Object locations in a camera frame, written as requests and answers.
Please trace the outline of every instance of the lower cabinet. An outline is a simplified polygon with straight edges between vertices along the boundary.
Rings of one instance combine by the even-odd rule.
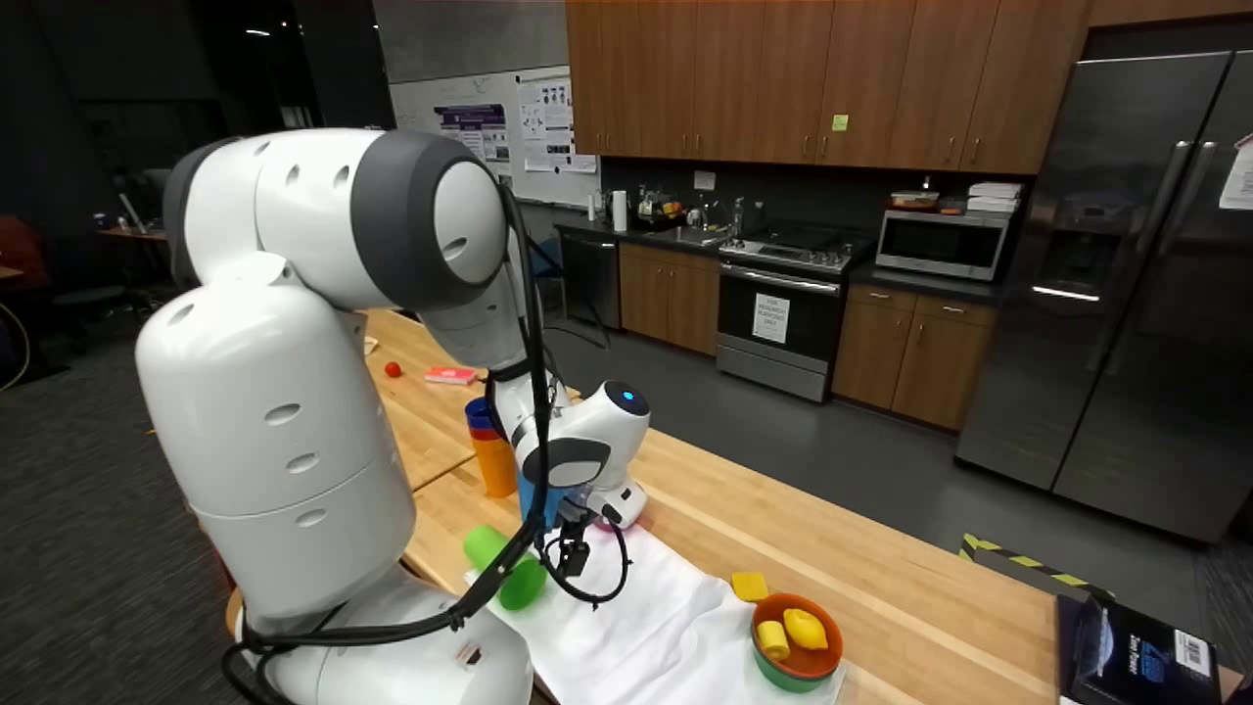
[[[715,259],[622,242],[622,330],[689,353],[715,353]]]
[[[989,305],[855,283],[829,392],[955,432],[989,331]]]

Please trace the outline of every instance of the black device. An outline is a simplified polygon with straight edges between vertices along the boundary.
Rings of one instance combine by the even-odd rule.
[[[1056,600],[1061,691],[1080,705],[1223,705],[1208,642],[1109,596]]]

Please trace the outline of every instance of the bowl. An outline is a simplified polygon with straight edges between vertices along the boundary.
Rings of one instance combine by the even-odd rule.
[[[758,648],[754,626],[758,626],[763,617],[780,617],[780,621],[782,621],[782,610],[785,610],[785,606],[801,606],[801,610],[809,610],[809,614],[823,621],[823,630],[825,630],[825,648],[792,646],[792,653],[785,653],[782,661],[772,661],[772,657]],[[774,592],[774,596],[758,600],[754,610],[753,610],[753,661],[754,661],[754,669],[758,669],[767,682],[774,682],[774,685],[785,689],[785,691],[818,689],[818,685],[838,669],[843,648],[845,648],[845,642],[843,642],[832,617],[829,617],[818,603],[809,603],[809,600],[801,600],[801,596]]]

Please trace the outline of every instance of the white cloth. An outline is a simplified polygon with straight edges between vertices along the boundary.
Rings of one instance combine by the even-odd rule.
[[[574,587],[618,580],[618,545],[587,528],[590,561]],[[553,580],[524,610],[501,610],[544,685],[562,705],[829,705],[838,678],[809,691],[774,689],[753,661],[753,606],[723,580],[697,573],[644,528],[625,532],[629,580],[614,603],[590,610]]]

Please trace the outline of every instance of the stainless steel refrigerator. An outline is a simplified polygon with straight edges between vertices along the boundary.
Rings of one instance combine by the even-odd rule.
[[[1223,200],[1250,139],[1253,50],[1076,62],[962,460],[1227,532],[1253,488],[1253,210]]]

